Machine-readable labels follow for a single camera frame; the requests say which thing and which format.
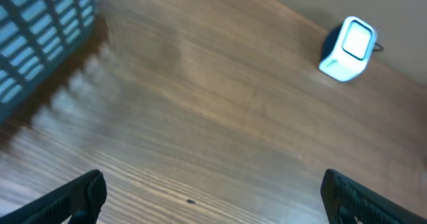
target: small white box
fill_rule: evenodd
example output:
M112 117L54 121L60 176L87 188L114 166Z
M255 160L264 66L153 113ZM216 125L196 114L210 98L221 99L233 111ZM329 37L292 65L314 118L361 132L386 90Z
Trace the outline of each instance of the small white box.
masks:
M338 81L349 81L365 70L376 42L376 32L357 17L347 17L326 38L319 70Z

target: gray wall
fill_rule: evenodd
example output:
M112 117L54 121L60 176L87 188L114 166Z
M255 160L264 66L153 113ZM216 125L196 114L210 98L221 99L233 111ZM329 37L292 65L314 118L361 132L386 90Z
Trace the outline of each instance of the gray wall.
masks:
M419 83L427 84L427 0L278 0L331 29L349 15L378 31L385 51L373 54Z

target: wooden surface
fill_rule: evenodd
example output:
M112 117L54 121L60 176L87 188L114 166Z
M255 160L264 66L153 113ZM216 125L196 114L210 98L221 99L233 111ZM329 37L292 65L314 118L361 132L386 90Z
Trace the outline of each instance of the wooden surface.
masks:
M326 223L335 168L427 217L425 90L375 60L335 82L325 34L274 0L101 0L0 128L0 214L100 169L100 223Z

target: perforated crate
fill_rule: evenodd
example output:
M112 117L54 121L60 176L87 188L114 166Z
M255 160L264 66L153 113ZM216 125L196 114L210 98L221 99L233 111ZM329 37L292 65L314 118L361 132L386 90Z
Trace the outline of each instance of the perforated crate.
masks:
M0 122L88 37L97 0L0 0Z

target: device screen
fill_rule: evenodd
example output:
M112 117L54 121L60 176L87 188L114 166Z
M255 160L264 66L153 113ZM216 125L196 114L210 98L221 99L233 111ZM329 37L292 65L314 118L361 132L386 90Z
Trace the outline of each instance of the device screen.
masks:
M371 37L371 30L359 22L353 21L350 23L346 38L342 43L342 48L351 55L362 60L368 50Z

